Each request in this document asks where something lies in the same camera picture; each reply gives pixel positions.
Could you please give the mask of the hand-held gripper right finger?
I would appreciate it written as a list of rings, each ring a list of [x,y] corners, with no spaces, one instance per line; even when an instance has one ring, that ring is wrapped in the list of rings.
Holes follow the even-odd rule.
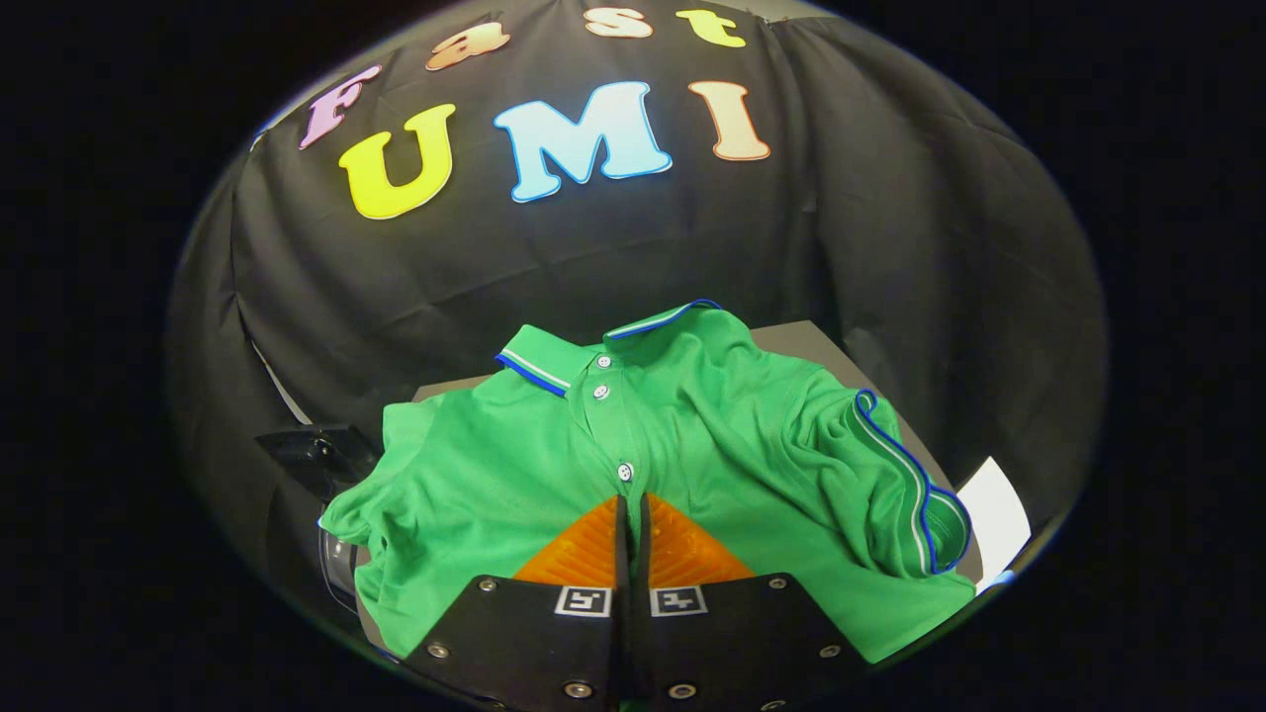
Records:
[[[630,685],[643,711],[800,711],[868,663],[796,576],[756,576],[660,497],[639,500]]]

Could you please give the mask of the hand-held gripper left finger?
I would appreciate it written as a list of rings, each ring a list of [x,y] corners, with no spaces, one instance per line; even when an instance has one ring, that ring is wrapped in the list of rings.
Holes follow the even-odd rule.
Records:
[[[628,505],[611,497],[517,576],[473,576],[404,659],[489,711],[617,711],[630,604]]]

